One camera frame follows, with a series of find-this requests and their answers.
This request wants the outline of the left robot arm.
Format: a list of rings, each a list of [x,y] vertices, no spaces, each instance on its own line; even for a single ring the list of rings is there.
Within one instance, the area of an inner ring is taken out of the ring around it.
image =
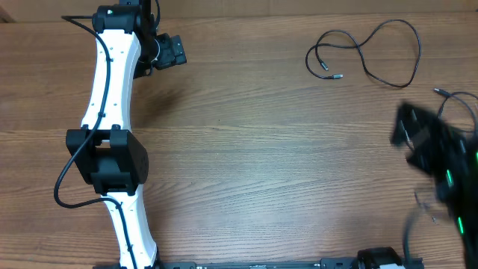
[[[66,133],[71,155],[54,186],[72,165],[92,185],[98,198],[73,204],[73,208],[103,203],[111,217],[119,261],[115,268],[164,268],[146,216],[144,184],[149,174],[146,148],[131,131],[131,96],[136,78],[185,64],[180,36],[158,34],[158,1],[122,0],[101,5],[89,16],[86,30],[96,40],[96,69],[90,101],[78,129]]]

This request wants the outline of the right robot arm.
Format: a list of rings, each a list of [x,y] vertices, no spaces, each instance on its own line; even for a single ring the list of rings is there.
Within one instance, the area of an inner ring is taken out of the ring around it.
[[[433,178],[464,246],[466,268],[477,267],[477,136],[467,138],[430,110],[404,102],[391,144],[411,143],[408,164]]]

